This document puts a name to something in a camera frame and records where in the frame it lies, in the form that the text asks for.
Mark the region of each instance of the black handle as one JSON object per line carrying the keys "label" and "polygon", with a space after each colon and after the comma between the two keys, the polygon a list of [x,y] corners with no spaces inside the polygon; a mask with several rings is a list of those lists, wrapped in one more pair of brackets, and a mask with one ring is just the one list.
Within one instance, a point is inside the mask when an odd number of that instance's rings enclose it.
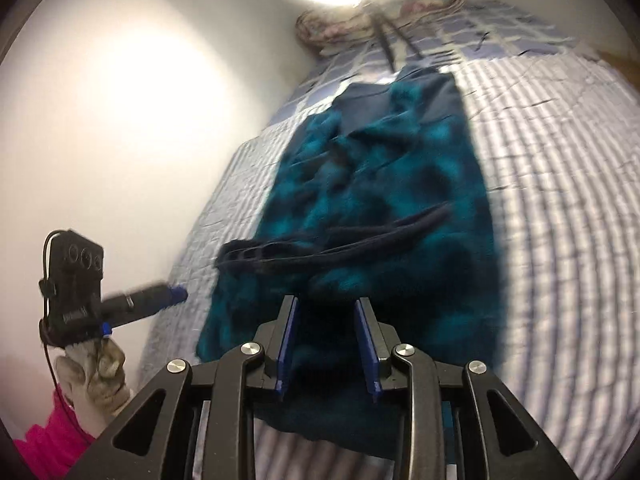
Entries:
{"label": "black handle", "polygon": [[264,349],[245,354],[243,346],[222,356],[211,395],[202,460],[202,480],[254,480],[254,426],[246,407],[247,369],[264,359]]}
{"label": "black handle", "polygon": [[408,376],[408,404],[399,461],[394,480],[445,478],[442,400],[436,365],[427,354],[410,347],[411,355],[393,358]]}
{"label": "black handle", "polygon": [[197,420],[196,414],[184,410],[191,367],[178,362],[179,368],[173,372],[163,368],[131,400],[84,452],[66,480],[156,480],[185,468],[190,442],[179,437],[191,434]]}
{"label": "black handle", "polygon": [[465,478],[577,480],[542,428],[483,363],[469,363],[463,383],[468,399],[466,408],[456,409],[456,429]]}

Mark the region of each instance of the pillow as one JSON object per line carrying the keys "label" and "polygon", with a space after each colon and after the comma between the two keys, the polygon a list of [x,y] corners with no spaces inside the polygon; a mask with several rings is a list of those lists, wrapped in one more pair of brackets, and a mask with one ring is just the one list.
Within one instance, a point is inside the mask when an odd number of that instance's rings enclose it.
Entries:
{"label": "pillow", "polygon": [[[396,27],[424,17],[441,18],[456,12],[465,0],[373,0]],[[296,21],[300,40],[329,56],[373,37],[369,17],[360,7],[320,7],[303,12]]]}

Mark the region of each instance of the blue tie-dye fabric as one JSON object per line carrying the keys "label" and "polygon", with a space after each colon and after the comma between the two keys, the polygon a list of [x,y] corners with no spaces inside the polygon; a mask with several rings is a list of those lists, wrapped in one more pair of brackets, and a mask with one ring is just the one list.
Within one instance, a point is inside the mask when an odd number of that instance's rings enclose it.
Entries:
{"label": "blue tie-dye fabric", "polygon": [[389,86],[350,85],[308,118],[282,157],[255,235],[306,248],[326,244],[336,226],[391,224],[443,202],[445,224],[394,253],[289,274],[222,269],[198,356],[219,359],[251,340],[295,294],[301,320],[289,391],[256,415],[281,431],[392,457],[399,413],[367,394],[354,300],[368,296],[403,342],[454,364],[491,365],[503,318],[491,213],[453,77],[405,69]]}

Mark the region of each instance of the bed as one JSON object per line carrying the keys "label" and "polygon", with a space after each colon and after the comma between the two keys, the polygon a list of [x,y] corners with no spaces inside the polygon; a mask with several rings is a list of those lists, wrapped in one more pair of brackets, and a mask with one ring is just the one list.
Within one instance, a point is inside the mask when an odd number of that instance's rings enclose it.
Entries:
{"label": "bed", "polygon": [[[508,306],[498,374],[582,479],[608,478],[640,430],[638,94],[557,27],[501,2],[407,29],[465,102]],[[412,62],[401,44],[398,65]],[[296,127],[354,79],[389,78],[375,41],[323,62],[236,151],[172,271],[140,384],[195,346],[221,245],[249,238]],[[393,463],[255,421],[256,478],[390,478]],[[199,475],[198,460],[194,476]]]}

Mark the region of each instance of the blue gripper pad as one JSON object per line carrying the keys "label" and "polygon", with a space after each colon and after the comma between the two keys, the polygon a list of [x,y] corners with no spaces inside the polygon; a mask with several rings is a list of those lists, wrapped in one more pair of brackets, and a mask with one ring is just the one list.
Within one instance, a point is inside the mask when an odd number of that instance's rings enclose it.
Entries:
{"label": "blue gripper pad", "polygon": [[358,346],[360,348],[360,359],[362,361],[362,369],[364,377],[367,381],[367,391],[372,395],[373,401],[376,402],[382,393],[380,386],[380,362],[376,350],[373,346],[369,325],[367,324],[360,300],[355,303],[353,311],[354,325],[356,328],[356,337],[358,338]]}
{"label": "blue gripper pad", "polygon": [[298,328],[298,298],[294,298],[291,303],[291,310],[287,318],[287,325],[282,336],[282,345],[277,359],[277,379],[276,391],[283,396],[289,386],[289,371],[291,370],[291,358],[293,355],[293,345],[296,340],[296,329]]}

